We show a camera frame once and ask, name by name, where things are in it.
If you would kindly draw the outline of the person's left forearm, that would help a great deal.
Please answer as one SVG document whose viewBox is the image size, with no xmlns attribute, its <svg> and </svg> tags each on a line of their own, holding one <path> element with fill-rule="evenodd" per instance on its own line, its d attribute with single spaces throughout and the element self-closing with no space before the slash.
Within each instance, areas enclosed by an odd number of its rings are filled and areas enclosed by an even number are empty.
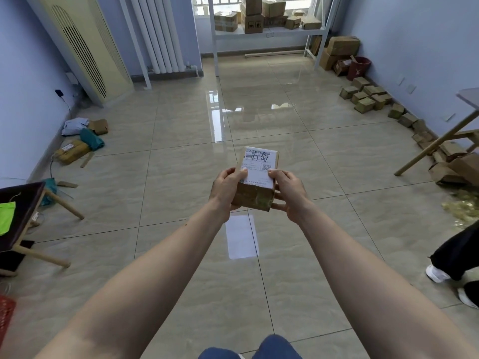
<svg viewBox="0 0 479 359">
<path fill-rule="evenodd" d="M 108 280 L 34 359 L 139 359 L 229 216 L 202 207 Z"/>
</svg>

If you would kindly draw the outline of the open cardboard box with label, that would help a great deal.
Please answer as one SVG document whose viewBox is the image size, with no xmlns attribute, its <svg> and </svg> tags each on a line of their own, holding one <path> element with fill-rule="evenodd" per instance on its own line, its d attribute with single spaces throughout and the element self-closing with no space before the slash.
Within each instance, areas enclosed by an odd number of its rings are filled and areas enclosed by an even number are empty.
<svg viewBox="0 0 479 359">
<path fill-rule="evenodd" d="M 349 73 L 351 63 L 352 63 L 352 60 L 350 58 L 338 60 L 333 66 L 333 71 L 335 72 L 336 76 L 337 77 L 347 76 Z"/>
</svg>

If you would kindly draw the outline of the row of small cardboard boxes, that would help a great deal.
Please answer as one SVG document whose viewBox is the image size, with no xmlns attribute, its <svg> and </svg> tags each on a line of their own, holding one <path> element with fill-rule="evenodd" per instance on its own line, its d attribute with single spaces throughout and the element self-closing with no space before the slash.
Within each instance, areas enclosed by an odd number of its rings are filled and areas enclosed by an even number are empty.
<svg viewBox="0 0 479 359">
<path fill-rule="evenodd" d="M 424 150 L 438 137 L 426 126 L 424 120 L 406 112 L 399 103 L 380 86 L 375 86 L 365 78 L 355 78 L 352 84 L 340 91 L 340 97 L 349 99 L 355 110 L 364 114 L 371 110 L 380 110 L 391 105 L 388 117 L 396 120 L 402 126 L 412 129 L 412 138 Z M 479 129 L 474 137 L 479 138 Z M 443 142 L 437 150 L 427 156 L 433 158 L 433 164 L 428 172 L 438 185 L 471 186 L 479 189 L 479 145 L 474 146 L 467 139 L 457 139 Z"/>
</svg>

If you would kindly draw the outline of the white metal frame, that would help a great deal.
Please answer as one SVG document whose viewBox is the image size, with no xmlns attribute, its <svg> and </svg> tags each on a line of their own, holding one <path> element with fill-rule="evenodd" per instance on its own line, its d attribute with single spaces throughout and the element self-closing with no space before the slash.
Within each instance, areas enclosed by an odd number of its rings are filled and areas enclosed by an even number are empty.
<svg viewBox="0 0 479 359">
<path fill-rule="evenodd" d="M 119 3 L 121 5 L 122 11 L 123 11 L 123 16 L 125 18 L 127 27 L 129 29 L 130 37 L 131 37 L 131 40 L 133 42 L 134 50 L 135 50 L 139 65 L 141 67 L 143 78 L 145 80 L 145 85 L 146 86 L 144 87 L 144 89 L 145 90 L 152 90 L 152 85 L 151 85 L 151 81 L 150 81 L 150 78 L 149 78 L 149 75 L 148 75 L 147 67 L 145 65 L 143 55 L 141 53 L 141 49 L 140 49 L 140 46 L 139 46 L 139 43 L 138 43 L 138 39 L 136 37 L 136 32 L 135 32 L 135 29 L 134 29 L 134 26 L 133 26 L 133 23 L 132 23 L 132 19 L 131 19 L 131 16 L 130 16 L 130 13 L 129 13 L 129 10 L 128 10 L 128 7 L 127 7 L 126 0 L 119 0 Z"/>
</svg>

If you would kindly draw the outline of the large cardboard box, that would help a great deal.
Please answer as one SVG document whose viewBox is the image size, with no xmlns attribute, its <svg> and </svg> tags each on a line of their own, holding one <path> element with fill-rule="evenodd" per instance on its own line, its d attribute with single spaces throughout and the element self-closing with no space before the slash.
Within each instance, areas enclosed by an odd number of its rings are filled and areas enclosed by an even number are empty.
<svg viewBox="0 0 479 359">
<path fill-rule="evenodd" d="M 327 53 L 330 56 L 356 56 L 360 45 L 360 39 L 355 36 L 333 36 L 328 43 Z"/>
</svg>

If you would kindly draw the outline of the person's left hand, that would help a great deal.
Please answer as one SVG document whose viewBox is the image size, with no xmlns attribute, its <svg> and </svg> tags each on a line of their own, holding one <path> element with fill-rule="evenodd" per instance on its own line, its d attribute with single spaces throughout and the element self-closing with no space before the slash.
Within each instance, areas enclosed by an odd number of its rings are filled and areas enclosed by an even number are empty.
<svg viewBox="0 0 479 359">
<path fill-rule="evenodd" d="M 222 223 L 229 219 L 231 211 L 242 207 L 235 198 L 240 181 L 226 180 L 226 170 L 221 171 L 213 181 L 209 196 L 209 200 L 213 200 L 214 205 L 217 206 L 216 210 L 219 212 Z"/>
</svg>

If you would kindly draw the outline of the white column radiator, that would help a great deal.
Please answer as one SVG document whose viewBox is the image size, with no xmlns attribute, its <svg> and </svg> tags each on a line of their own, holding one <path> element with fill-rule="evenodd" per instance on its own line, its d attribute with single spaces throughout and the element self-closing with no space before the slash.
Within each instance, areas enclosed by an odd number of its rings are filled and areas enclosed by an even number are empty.
<svg viewBox="0 0 479 359">
<path fill-rule="evenodd" d="M 130 0 L 144 40 L 152 71 L 172 74 L 186 71 L 171 0 Z"/>
</svg>

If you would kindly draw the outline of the pale blue parcel bag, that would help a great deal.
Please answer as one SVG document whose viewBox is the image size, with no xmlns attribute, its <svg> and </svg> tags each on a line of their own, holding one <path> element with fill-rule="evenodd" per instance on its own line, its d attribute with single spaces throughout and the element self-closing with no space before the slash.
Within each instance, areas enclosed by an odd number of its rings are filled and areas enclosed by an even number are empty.
<svg viewBox="0 0 479 359">
<path fill-rule="evenodd" d="M 76 117 L 66 120 L 61 131 L 62 136 L 79 135 L 82 129 L 88 128 L 90 120 L 88 118 Z"/>
</svg>

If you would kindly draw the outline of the dark top wooden table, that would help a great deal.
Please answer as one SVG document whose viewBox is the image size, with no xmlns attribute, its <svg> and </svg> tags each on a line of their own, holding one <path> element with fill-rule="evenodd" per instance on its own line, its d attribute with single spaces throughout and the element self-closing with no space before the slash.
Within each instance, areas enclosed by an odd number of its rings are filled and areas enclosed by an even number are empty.
<svg viewBox="0 0 479 359">
<path fill-rule="evenodd" d="M 24 256 L 31 256 L 35 259 L 40 259 L 67 269 L 71 265 L 69 261 L 47 255 L 21 244 L 27 230 L 31 227 L 32 218 L 38 210 L 45 193 L 53 198 L 57 204 L 80 220 L 85 218 L 80 211 L 66 200 L 47 190 L 45 188 L 45 183 L 42 181 L 0 188 L 0 203 L 6 203 L 9 201 L 16 202 L 15 214 L 10 230 L 7 234 L 0 236 L 0 254 L 14 252 Z"/>
</svg>

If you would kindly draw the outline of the yellow taped parcel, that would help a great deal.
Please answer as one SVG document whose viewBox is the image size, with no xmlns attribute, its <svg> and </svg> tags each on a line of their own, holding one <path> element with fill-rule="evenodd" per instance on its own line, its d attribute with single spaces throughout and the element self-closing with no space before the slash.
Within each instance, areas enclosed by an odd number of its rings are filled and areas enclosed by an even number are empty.
<svg viewBox="0 0 479 359">
<path fill-rule="evenodd" d="M 90 152 L 92 152 L 92 149 L 88 146 L 88 144 L 80 139 L 77 139 L 59 148 L 54 152 L 53 157 L 61 164 L 69 165 Z"/>
</svg>

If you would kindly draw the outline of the medium cardboard box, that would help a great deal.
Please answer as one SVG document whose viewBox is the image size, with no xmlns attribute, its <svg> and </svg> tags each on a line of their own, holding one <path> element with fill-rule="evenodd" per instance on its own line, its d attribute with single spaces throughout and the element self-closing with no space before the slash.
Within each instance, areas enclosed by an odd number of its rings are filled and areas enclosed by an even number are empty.
<svg viewBox="0 0 479 359">
<path fill-rule="evenodd" d="M 330 55 L 325 49 L 321 53 L 319 66 L 325 71 L 330 71 L 333 69 L 333 66 L 338 62 L 340 58 L 340 55 Z"/>
</svg>

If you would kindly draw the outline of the person's right forearm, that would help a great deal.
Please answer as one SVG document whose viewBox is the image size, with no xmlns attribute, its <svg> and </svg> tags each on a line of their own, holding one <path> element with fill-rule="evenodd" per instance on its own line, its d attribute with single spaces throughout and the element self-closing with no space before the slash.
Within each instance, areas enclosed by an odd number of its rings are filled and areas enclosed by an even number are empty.
<svg viewBox="0 0 479 359">
<path fill-rule="evenodd" d="M 285 211 L 307 238 L 371 359 L 479 359 L 440 308 L 315 204 L 286 205 Z"/>
</svg>

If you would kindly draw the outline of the small teal bag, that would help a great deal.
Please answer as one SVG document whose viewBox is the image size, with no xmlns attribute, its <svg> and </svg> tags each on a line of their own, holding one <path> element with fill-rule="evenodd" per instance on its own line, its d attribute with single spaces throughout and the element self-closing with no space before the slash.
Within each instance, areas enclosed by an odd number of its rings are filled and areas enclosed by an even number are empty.
<svg viewBox="0 0 479 359">
<path fill-rule="evenodd" d="M 43 179 L 42 182 L 45 183 L 45 188 L 49 190 L 51 193 L 53 194 L 57 193 L 57 183 L 54 178 L 46 178 L 46 179 Z M 45 206 L 52 205 L 54 203 L 55 203 L 55 200 L 45 193 L 43 199 L 41 200 L 40 206 L 45 207 Z"/>
</svg>

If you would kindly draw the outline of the teal parcel bag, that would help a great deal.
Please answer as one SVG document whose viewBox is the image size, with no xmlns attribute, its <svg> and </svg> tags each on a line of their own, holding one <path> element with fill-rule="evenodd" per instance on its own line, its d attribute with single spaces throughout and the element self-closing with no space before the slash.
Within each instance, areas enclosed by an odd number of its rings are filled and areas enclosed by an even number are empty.
<svg viewBox="0 0 479 359">
<path fill-rule="evenodd" d="M 92 151 L 97 151 L 105 146 L 103 139 L 96 135 L 89 128 L 83 128 L 80 130 L 80 139 L 82 142 L 87 144 Z"/>
</svg>

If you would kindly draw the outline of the small brown cardboard box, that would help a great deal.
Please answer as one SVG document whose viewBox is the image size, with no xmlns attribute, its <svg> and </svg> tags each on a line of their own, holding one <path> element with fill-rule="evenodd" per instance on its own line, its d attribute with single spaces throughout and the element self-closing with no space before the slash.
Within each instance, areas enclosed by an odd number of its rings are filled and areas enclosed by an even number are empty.
<svg viewBox="0 0 479 359">
<path fill-rule="evenodd" d="M 89 120 L 88 128 L 98 136 L 109 132 L 109 125 L 106 119 Z"/>
</svg>

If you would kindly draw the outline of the red plastic basket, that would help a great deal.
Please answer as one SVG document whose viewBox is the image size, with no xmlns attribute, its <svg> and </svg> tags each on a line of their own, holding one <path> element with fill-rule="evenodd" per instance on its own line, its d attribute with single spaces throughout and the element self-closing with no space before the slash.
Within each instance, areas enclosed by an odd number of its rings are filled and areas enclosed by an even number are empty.
<svg viewBox="0 0 479 359">
<path fill-rule="evenodd" d="M 5 336 L 15 308 L 15 300 L 0 294 L 0 338 Z"/>
</svg>

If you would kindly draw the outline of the white metal shelf rack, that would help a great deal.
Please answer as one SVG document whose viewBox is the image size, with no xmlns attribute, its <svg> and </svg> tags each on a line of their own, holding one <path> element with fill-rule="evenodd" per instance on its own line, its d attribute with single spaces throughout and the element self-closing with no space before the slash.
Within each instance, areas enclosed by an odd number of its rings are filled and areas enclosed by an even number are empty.
<svg viewBox="0 0 479 359">
<path fill-rule="evenodd" d="M 208 0 L 208 11 L 209 11 L 209 23 L 211 26 L 211 37 L 212 37 L 212 53 L 214 59 L 214 69 L 215 76 L 218 78 L 219 73 L 219 60 L 218 60 L 218 40 L 234 40 L 234 39 L 267 39 L 267 38 L 280 38 L 280 37 L 290 37 L 290 36 L 307 36 L 307 43 L 304 47 L 303 56 L 311 57 L 314 60 L 314 70 L 316 71 L 319 67 L 321 53 L 324 50 L 327 36 L 330 32 L 331 26 L 334 23 L 336 16 L 336 11 L 338 9 L 340 0 L 332 0 L 331 8 L 328 13 L 326 23 L 322 24 L 320 29 L 304 29 L 303 27 L 299 29 L 286 29 L 286 28 L 266 28 L 264 27 L 261 33 L 247 33 L 244 27 L 239 28 L 235 32 L 227 31 L 216 31 L 215 21 L 214 21 L 214 7 L 213 0 Z M 309 45 L 311 42 L 312 36 L 321 36 L 321 43 L 318 55 L 315 56 L 310 50 Z"/>
</svg>

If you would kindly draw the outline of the dark red bucket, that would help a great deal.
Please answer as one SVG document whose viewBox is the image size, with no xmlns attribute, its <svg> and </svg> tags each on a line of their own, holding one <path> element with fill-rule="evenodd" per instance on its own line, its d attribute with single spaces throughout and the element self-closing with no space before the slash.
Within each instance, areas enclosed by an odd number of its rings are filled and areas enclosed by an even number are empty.
<svg viewBox="0 0 479 359">
<path fill-rule="evenodd" d="M 351 63 L 346 76 L 347 80 L 349 81 L 353 81 L 355 78 L 363 77 L 372 64 L 371 60 L 362 56 L 351 56 L 350 59 Z"/>
</svg>

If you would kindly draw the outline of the pile of cardboard boxes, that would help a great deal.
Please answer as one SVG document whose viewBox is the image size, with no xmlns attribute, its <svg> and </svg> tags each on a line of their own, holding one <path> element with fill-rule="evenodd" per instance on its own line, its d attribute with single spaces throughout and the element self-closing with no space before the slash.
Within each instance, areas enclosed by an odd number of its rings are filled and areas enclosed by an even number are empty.
<svg viewBox="0 0 479 359">
<path fill-rule="evenodd" d="M 215 31 L 257 34 L 267 29 L 320 29 L 313 0 L 212 0 Z"/>
</svg>

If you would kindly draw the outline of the cream standing air conditioner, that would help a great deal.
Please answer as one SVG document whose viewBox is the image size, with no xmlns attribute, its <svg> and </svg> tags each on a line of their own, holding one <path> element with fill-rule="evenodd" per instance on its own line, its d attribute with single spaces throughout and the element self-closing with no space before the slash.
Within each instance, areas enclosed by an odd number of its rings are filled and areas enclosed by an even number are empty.
<svg viewBox="0 0 479 359">
<path fill-rule="evenodd" d="M 27 0 L 90 100 L 110 107 L 133 81 L 98 0 Z"/>
</svg>

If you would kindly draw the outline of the light wooden table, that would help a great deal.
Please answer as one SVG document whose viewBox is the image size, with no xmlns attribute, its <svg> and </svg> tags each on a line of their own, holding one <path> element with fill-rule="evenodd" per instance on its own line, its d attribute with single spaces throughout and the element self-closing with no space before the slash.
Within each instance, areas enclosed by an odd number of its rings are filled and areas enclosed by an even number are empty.
<svg viewBox="0 0 479 359">
<path fill-rule="evenodd" d="M 456 96 L 460 100 L 468 104 L 471 108 L 473 108 L 473 111 L 469 115 L 464 117 L 463 120 L 459 121 L 449 131 L 447 131 L 445 134 L 438 137 L 431 144 L 429 144 L 417 156 L 415 156 L 413 159 L 407 162 L 404 166 L 402 166 L 396 172 L 394 172 L 394 176 L 401 176 L 405 171 L 407 171 L 416 163 L 418 163 L 422 158 L 427 156 L 429 153 L 432 153 L 435 150 L 437 150 L 438 147 L 445 141 L 467 138 L 473 143 L 474 146 L 479 145 L 479 138 L 474 137 L 474 135 L 477 133 L 476 130 L 462 131 L 462 129 L 465 126 L 467 126 L 472 121 L 476 120 L 476 118 L 479 118 L 479 87 L 460 90 L 458 91 Z"/>
</svg>

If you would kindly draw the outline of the long wooden strip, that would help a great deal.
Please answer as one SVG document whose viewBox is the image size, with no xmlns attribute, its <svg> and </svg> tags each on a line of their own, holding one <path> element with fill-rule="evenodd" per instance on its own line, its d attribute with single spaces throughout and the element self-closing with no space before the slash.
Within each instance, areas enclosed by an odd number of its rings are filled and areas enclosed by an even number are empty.
<svg viewBox="0 0 479 359">
<path fill-rule="evenodd" d="M 245 58 L 256 58 L 256 57 L 273 57 L 280 55 L 293 55 L 293 54 L 304 54 L 304 50 L 285 50 L 277 52 L 263 52 L 263 53 L 246 53 L 244 54 Z"/>
</svg>

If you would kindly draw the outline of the pile of golden plastic scraps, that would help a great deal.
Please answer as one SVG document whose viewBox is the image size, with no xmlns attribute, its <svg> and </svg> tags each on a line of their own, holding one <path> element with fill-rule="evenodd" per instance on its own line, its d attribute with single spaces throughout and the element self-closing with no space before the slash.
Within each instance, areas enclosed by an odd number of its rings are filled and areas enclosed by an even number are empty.
<svg viewBox="0 0 479 359">
<path fill-rule="evenodd" d="M 441 204 L 444 211 L 455 218 L 455 225 L 465 229 L 479 222 L 479 191 L 459 189 L 451 199 Z"/>
</svg>

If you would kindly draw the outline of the bright green cloth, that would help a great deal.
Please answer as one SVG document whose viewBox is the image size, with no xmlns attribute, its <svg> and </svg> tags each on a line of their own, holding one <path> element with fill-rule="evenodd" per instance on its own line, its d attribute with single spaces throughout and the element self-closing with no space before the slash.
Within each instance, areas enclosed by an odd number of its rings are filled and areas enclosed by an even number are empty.
<svg viewBox="0 0 479 359">
<path fill-rule="evenodd" d="M 0 203 L 0 236 L 7 234 L 13 222 L 16 202 Z"/>
</svg>

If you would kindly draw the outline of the person's right hand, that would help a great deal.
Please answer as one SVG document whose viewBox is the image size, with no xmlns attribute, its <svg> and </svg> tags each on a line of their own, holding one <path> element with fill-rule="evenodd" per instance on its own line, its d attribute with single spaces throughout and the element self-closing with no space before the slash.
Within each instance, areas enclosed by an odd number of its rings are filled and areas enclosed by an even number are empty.
<svg viewBox="0 0 479 359">
<path fill-rule="evenodd" d="M 290 172 L 289 183 L 277 183 L 275 180 L 274 199 L 271 209 L 284 211 L 293 223 L 303 227 L 318 210 L 318 207 L 308 198 L 302 181 Z"/>
</svg>

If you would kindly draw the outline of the labelled cardboard parcel box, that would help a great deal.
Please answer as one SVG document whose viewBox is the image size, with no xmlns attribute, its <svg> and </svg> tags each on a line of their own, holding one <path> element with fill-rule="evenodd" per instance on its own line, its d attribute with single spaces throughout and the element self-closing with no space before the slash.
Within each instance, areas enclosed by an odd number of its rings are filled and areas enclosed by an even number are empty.
<svg viewBox="0 0 479 359">
<path fill-rule="evenodd" d="M 238 168 L 246 169 L 248 175 L 238 182 L 233 206 L 260 211 L 270 211 L 275 194 L 276 181 L 268 174 L 277 169 L 279 152 L 265 148 L 246 146 Z"/>
</svg>

